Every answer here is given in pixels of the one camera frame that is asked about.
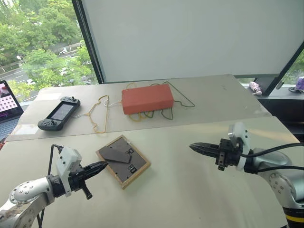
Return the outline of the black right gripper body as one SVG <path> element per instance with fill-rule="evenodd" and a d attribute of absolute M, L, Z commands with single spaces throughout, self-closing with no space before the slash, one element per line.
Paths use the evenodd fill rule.
<path fill-rule="evenodd" d="M 237 166 L 240 159 L 239 155 L 238 149 L 233 146 L 231 140 L 221 139 L 215 162 L 218 170 L 224 171 L 228 166 Z"/>

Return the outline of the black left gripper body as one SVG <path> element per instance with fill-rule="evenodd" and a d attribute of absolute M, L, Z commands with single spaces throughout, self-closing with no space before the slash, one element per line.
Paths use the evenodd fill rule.
<path fill-rule="evenodd" d="M 70 176 L 68 178 L 71 191 L 83 190 L 87 200 L 93 197 L 85 182 L 87 179 L 92 177 L 91 171 L 92 168 L 84 167 L 81 168 L 78 172 L 70 173 Z"/>

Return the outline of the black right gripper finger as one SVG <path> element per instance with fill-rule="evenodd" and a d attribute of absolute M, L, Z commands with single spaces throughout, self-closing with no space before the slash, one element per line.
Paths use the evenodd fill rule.
<path fill-rule="evenodd" d="M 209 156 L 209 157 L 217 158 L 219 155 L 219 151 L 217 148 L 210 148 L 210 147 L 204 147 L 204 146 L 191 146 L 190 148 L 199 154 Z"/>
<path fill-rule="evenodd" d="M 219 146 L 206 142 L 196 142 L 190 144 L 190 148 L 194 151 L 216 151 L 219 149 Z"/>

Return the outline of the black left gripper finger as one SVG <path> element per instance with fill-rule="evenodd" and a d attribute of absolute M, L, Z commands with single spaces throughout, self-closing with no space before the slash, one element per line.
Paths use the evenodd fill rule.
<path fill-rule="evenodd" d="M 105 169 L 108 165 L 108 162 L 105 161 L 99 161 L 91 163 L 87 166 L 85 166 L 83 169 L 85 172 L 101 172 L 103 169 Z"/>
<path fill-rule="evenodd" d="M 91 178 L 107 167 L 107 163 L 92 163 L 85 166 L 85 177 Z"/>

